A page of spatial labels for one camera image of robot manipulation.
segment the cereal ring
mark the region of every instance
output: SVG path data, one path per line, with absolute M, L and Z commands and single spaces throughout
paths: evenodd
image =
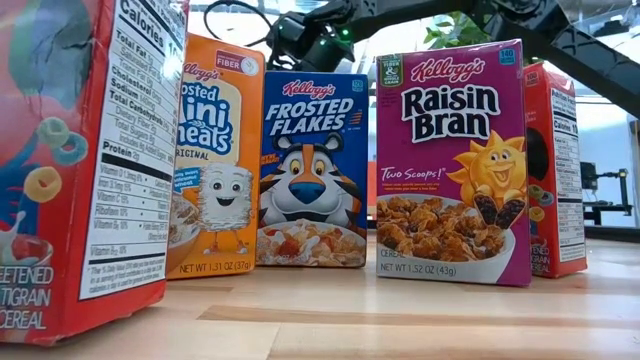
M 534 206 L 529 209 L 529 218 L 535 222 L 540 222 L 544 219 L 544 210 L 541 207 Z
M 544 190 L 538 185 L 529 185 L 529 196 L 536 200 L 540 200 L 540 198 L 544 195 Z
M 553 194 L 548 191 L 545 191 L 540 200 L 538 200 L 541 206 L 551 206 L 553 205 L 553 201 Z
M 82 135 L 70 132 L 63 146 L 53 149 L 53 160 L 62 166 L 71 166 L 82 161 L 89 152 L 89 143 Z
M 27 174 L 24 193 L 37 203 L 51 201 L 62 189 L 62 178 L 51 166 L 37 168 Z
M 55 149 L 63 146 L 69 140 L 69 127 L 64 120 L 50 117 L 42 120 L 36 129 L 38 141 Z

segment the red cereal box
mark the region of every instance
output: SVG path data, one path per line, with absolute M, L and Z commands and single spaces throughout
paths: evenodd
M 0 5 L 0 342 L 159 301 L 188 0 Z
M 587 268 L 573 82 L 549 64 L 525 69 L 531 268 L 560 277 Z

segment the tiger mascot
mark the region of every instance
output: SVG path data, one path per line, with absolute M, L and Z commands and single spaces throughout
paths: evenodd
M 363 201 L 360 189 L 333 164 L 333 153 L 343 145 L 335 132 L 324 144 L 275 137 L 273 148 L 284 155 L 280 166 L 260 180 L 260 226 L 307 219 L 341 226 L 366 239 L 366 229 L 356 224 Z

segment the bowl of cereal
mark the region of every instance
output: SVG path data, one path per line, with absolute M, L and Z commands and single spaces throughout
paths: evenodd
M 258 230 L 260 265 L 360 267 L 366 251 L 362 236 L 328 223 L 300 219 Z
M 11 245 L 0 251 L 1 266 L 48 266 L 53 246 L 34 235 L 16 234 Z
M 379 196 L 377 222 L 379 250 L 396 252 L 409 266 L 454 268 L 469 282 L 496 282 L 516 243 L 510 229 L 485 224 L 475 208 L 433 195 Z
M 189 255 L 200 233 L 198 208 L 182 196 L 173 195 L 166 273 L 177 268 Z

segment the wooden surface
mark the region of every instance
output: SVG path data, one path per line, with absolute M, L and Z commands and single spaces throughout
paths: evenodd
M 172 282 L 129 319 L 0 359 L 640 359 L 640 245 L 588 248 L 587 272 L 529 289 L 379 279 L 374 256 Z

